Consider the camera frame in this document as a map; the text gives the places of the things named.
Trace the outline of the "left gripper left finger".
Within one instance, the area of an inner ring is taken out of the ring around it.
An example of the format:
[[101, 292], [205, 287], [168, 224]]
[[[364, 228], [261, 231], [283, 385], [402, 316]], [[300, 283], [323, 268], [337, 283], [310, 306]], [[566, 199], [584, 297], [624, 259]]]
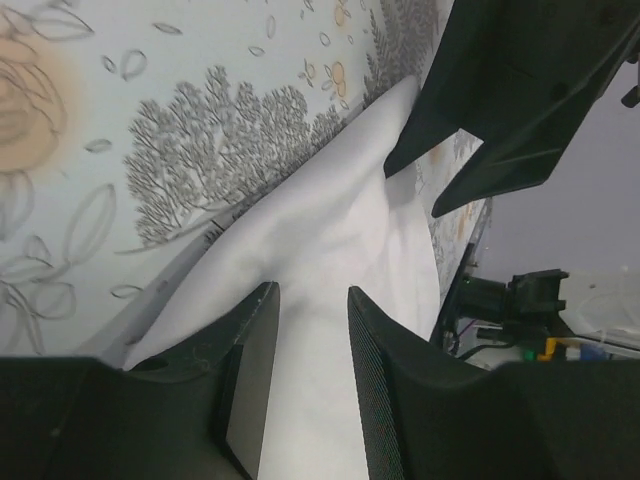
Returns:
[[257, 478], [279, 313], [278, 284], [263, 283], [221, 318], [135, 364], [151, 423], [127, 477]]

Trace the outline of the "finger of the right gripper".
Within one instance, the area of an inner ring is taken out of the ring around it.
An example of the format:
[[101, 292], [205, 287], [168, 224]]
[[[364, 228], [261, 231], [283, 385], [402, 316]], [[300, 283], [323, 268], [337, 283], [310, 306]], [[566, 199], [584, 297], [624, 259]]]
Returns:
[[485, 141], [435, 201], [438, 218], [476, 200], [546, 182], [590, 110], [570, 99], [559, 107]]
[[459, 129], [461, 121], [455, 119], [454, 111], [468, 88], [461, 86], [456, 68], [477, 37], [478, 33], [471, 30], [445, 31], [408, 121], [384, 163], [387, 177], [399, 173]]

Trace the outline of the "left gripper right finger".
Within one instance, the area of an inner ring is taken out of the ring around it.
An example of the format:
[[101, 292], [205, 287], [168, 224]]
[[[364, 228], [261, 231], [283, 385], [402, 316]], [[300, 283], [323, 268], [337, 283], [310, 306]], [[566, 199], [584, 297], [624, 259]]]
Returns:
[[515, 429], [504, 384], [348, 292], [358, 405], [372, 479], [513, 479]]

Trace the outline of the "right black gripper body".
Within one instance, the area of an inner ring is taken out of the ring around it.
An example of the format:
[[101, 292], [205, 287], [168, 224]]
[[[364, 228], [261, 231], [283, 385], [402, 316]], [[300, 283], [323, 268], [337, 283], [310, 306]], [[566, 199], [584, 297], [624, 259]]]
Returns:
[[445, 31], [478, 33], [456, 68], [458, 130], [485, 142], [570, 99], [591, 107], [638, 27], [636, 1], [453, 2]]

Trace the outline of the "white t shirt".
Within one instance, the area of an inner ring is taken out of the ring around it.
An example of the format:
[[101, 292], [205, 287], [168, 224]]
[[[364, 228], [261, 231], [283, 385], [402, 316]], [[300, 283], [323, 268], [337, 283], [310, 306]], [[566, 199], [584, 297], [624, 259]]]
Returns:
[[383, 164], [419, 91], [407, 77], [219, 237], [132, 349], [128, 366], [227, 313], [265, 281], [280, 321], [259, 467], [263, 479], [364, 479], [367, 466], [348, 334], [360, 287], [422, 338], [440, 285], [416, 170]]

